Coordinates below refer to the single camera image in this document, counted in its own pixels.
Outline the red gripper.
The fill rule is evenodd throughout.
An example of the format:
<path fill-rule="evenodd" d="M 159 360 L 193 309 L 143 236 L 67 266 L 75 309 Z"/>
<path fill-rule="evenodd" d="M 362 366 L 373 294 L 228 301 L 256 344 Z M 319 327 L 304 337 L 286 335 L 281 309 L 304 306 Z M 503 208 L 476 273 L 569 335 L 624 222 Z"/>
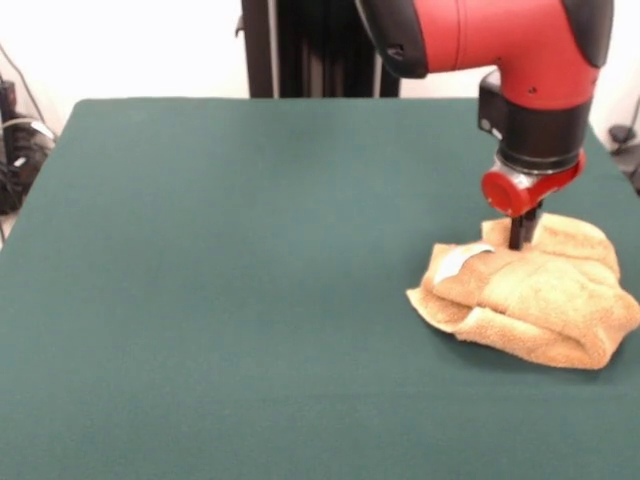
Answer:
<path fill-rule="evenodd" d="M 481 190 L 488 204 L 512 217 L 508 248 L 521 250 L 535 232 L 541 202 L 573 182 L 586 166 L 586 153 L 580 150 L 574 166 L 555 173 L 525 173 L 507 165 L 499 155 L 483 175 Z"/>

